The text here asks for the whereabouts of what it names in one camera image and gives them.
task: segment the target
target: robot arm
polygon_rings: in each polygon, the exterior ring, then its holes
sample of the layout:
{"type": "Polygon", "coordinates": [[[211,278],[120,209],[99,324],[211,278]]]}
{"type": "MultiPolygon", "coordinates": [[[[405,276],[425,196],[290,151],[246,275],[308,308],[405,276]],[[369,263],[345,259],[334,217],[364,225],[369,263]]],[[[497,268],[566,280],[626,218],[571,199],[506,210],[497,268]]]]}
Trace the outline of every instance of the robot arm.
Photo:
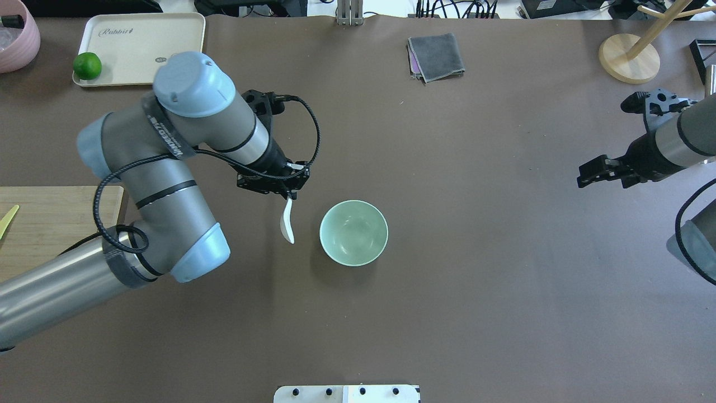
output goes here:
{"type": "MultiPolygon", "coordinates": [[[[647,133],[619,158],[596,157],[579,167],[577,185],[621,179],[626,189],[647,181],[661,181],[716,155],[716,95],[698,103],[658,89],[634,93],[622,104],[628,113],[642,113],[647,133]]],[[[682,207],[675,234],[667,249],[685,265],[716,285],[716,201],[681,226],[684,210],[711,181],[682,207]]]]}
{"type": "Polygon", "coordinates": [[[153,92],[79,134],[83,162],[105,181],[121,172],[142,219],[133,231],[110,228],[0,284],[0,351],[167,272],[183,283],[228,259],[221,226],[183,161],[202,152],[199,144],[240,163],[240,187],[296,198],[313,159],[288,160],[269,131],[271,115],[289,99],[255,91],[244,97],[205,54],[177,54],[158,71],[153,92]]]}

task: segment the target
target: black box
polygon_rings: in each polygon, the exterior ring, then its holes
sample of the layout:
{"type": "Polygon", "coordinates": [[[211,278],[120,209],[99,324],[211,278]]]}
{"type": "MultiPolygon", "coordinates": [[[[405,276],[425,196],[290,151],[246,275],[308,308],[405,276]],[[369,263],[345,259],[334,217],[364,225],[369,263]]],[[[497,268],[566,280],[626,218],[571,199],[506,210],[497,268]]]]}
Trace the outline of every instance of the black box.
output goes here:
{"type": "Polygon", "coordinates": [[[578,11],[596,10],[603,1],[583,0],[522,0],[522,9],[528,18],[576,13],[578,11]]]}

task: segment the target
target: folded towel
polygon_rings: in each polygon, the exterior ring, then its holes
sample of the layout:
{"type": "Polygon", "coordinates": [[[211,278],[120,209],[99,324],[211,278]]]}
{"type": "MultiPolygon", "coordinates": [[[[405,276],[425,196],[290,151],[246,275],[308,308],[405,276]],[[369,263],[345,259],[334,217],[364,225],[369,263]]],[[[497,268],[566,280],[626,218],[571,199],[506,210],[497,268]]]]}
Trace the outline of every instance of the folded towel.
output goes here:
{"type": "Polygon", "coordinates": [[[463,59],[455,35],[408,38],[408,58],[413,77],[425,82],[465,72],[463,59]]]}

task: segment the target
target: metal bracket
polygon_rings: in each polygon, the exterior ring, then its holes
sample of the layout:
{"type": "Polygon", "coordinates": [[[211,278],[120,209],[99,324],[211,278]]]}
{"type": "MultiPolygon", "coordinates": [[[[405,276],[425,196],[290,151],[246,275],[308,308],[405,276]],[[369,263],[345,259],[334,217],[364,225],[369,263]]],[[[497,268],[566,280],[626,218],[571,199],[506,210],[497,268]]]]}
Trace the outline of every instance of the metal bracket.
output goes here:
{"type": "Polygon", "coordinates": [[[691,55],[694,57],[694,62],[696,63],[696,68],[699,70],[699,77],[701,77],[701,83],[706,85],[706,60],[708,60],[711,56],[716,53],[716,40],[714,39],[694,39],[693,42],[689,45],[689,49],[691,50],[691,55]],[[710,47],[711,52],[708,54],[708,56],[703,57],[701,55],[701,47],[710,47]]]}
{"type": "Polygon", "coordinates": [[[279,387],[274,403],[420,403],[418,385],[321,385],[279,387]]]}
{"type": "Polygon", "coordinates": [[[363,0],[338,0],[338,25],[363,25],[363,0]]]}

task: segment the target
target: black stripe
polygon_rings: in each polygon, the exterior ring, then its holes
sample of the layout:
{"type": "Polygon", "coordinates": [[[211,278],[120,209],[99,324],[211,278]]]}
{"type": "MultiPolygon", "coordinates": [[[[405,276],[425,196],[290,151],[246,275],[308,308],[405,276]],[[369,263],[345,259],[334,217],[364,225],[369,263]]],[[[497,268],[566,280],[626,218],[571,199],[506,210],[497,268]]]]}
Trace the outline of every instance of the black stripe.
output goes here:
{"type": "Polygon", "coordinates": [[[713,157],[713,154],[705,153],[704,151],[701,151],[700,149],[696,148],[693,144],[691,144],[690,141],[686,139],[686,136],[684,136],[684,131],[681,129],[681,117],[684,114],[679,115],[677,121],[676,121],[676,129],[679,132],[679,137],[681,138],[681,141],[686,144],[686,147],[688,147],[691,151],[694,151],[695,153],[704,156],[704,157],[713,157]]]}
{"type": "Polygon", "coordinates": [[[168,187],[162,191],[158,191],[157,193],[154,193],[153,195],[147,196],[144,199],[141,199],[140,201],[138,201],[136,204],[137,208],[141,209],[142,207],[146,206],[147,204],[156,202],[157,200],[163,198],[164,196],[169,196],[170,194],[172,194],[178,190],[186,189],[186,188],[192,187],[192,186],[196,186],[196,181],[194,181],[194,180],[186,181],[186,182],[182,182],[180,184],[176,184],[174,186],[168,187]]]}
{"type": "Polygon", "coordinates": [[[134,274],[135,274],[136,276],[138,276],[138,277],[141,278],[142,280],[146,281],[147,283],[152,283],[152,282],[155,282],[155,281],[157,280],[157,278],[146,278],[146,277],[144,277],[144,275],[142,275],[142,273],[140,273],[139,270],[137,270],[137,268],[134,267],[134,266],[132,266],[132,265],[130,265],[130,268],[132,269],[132,271],[134,272],[134,274]]]}
{"type": "Polygon", "coordinates": [[[253,130],[251,131],[251,134],[248,135],[246,140],[241,142],[241,144],[239,144],[236,147],[228,148],[226,150],[217,150],[216,148],[214,148],[214,150],[217,153],[230,153],[232,151],[236,151],[236,150],[240,149],[241,147],[244,147],[246,145],[246,143],[248,143],[248,141],[251,140],[251,138],[253,137],[253,134],[256,133],[256,121],[258,121],[258,119],[253,119],[253,130]]]}
{"type": "MultiPolygon", "coordinates": [[[[130,232],[129,234],[130,234],[130,244],[132,245],[132,247],[137,247],[137,242],[135,241],[134,232],[130,232]]],[[[149,262],[144,258],[143,254],[137,253],[135,256],[139,260],[139,263],[141,263],[142,266],[144,266],[144,268],[147,269],[148,272],[152,273],[153,275],[155,275],[157,277],[164,274],[164,273],[160,273],[157,270],[155,270],[155,268],[153,268],[152,265],[150,265],[149,262]]]]}

